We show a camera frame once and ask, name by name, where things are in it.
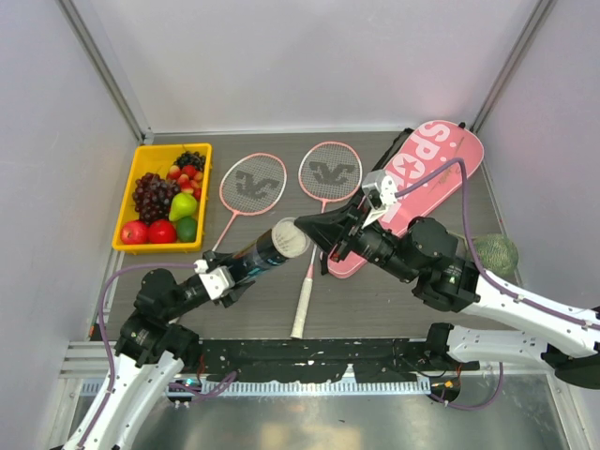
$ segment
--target white wall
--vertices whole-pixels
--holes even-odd
[[[481,133],[525,285],[587,308],[600,305],[599,22],[597,1],[558,2]],[[600,393],[580,394],[600,446]]]
[[[53,1],[0,0],[0,441],[44,448],[86,334],[133,137]]]
[[[535,1],[75,3],[150,127],[198,132],[471,122]]]

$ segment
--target yellow basket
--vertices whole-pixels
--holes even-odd
[[[204,178],[202,179],[202,196],[200,204],[193,217],[198,221],[198,231],[194,242],[176,242],[171,244],[139,244],[126,245],[121,240],[121,229],[130,220],[140,218],[139,213],[135,211],[135,202],[132,195],[135,190],[135,180],[142,178],[146,173],[158,173],[163,179],[167,176],[169,168],[175,160],[185,151],[191,153],[198,152],[206,157],[204,165]],[[177,251],[189,252],[198,251],[203,242],[204,211],[206,209],[206,200],[208,200],[208,180],[212,169],[213,147],[210,143],[179,143],[176,145],[142,145],[135,151],[127,187],[121,201],[121,211],[119,219],[116,221],[114,235],[112,236],[112,248],[119,251],[125,251],[131,254],[141,253],[171,253]]]

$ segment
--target wood grain surface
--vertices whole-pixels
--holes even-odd
[[[269,135],[209,136],[214,146],[209,202],[206,209],[205,237],[202,248],[211,248],[231,217],[218,197],[223,174],[240,158],[256,152],[280,157],[288,171],[288,184],[279,203],[262,216],[239,217],[225,236],[219,251],[236,251],[253,241],[281,218],[316,214],[320,203],[310,199],[299,187],[297,172],[304,154],[323,141],[341,141],[352,146],[368,172],[398,134],[395,132],[302,133]],[[496,218],[484,175],[478,170],[470,182],[471,224],[475,234],[498,233]],[[431,215],[448,230],[462,230],[460,191],[456,192]],[[328,209],[335,209],[332,203]],[[198,253],[126,255],[123,267],[135,263],[193,263]],[[227,309],[206,304],[186,314],[180,321],[203,338],[287,338],[302,280],[308,268],[310,251],[265,274],[246,291],[242,299]],[[133,301],[144,275],[134,272],[122,276],[115,291],[109,336],[118,337],[123,321],[133,311]],[[173,271],[178,280],[189,271]],[[383,270],[364,266],[354,276],[337,279],[315,276],[308,308],[305,338],[383,338],[424,337],[435,322],[450,322],[471,328],[506,328],[495,322],[464,314],[441,313],[425,307],[413,297],[411,288],[395,280]]]

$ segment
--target badminton racket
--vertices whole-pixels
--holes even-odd
[[[322,142],[312,147],[302,159],[298,170],[300,188],[321,202],[321,212],[328,203],[349,199],[363,179],[363,166],[352,147],[341,142]],[[298,308],[293,320],[292,338],[302,338],[312,292],[317,246],[312,249],[307,275],[302,282]]]
[[[217,249],[238,216],[258,216],[273,208],[281,198],[287,181],[285,165],[278,157],[255,153],[237,161],[221,180],[218,195],[232,218],[221,233]]]

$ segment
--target green pear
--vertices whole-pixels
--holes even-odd
[[[193,195],[180,192],[172,198],[169,220],[176,222],[180,218],[191,216],[196,212],[197,207],[198,202]]]

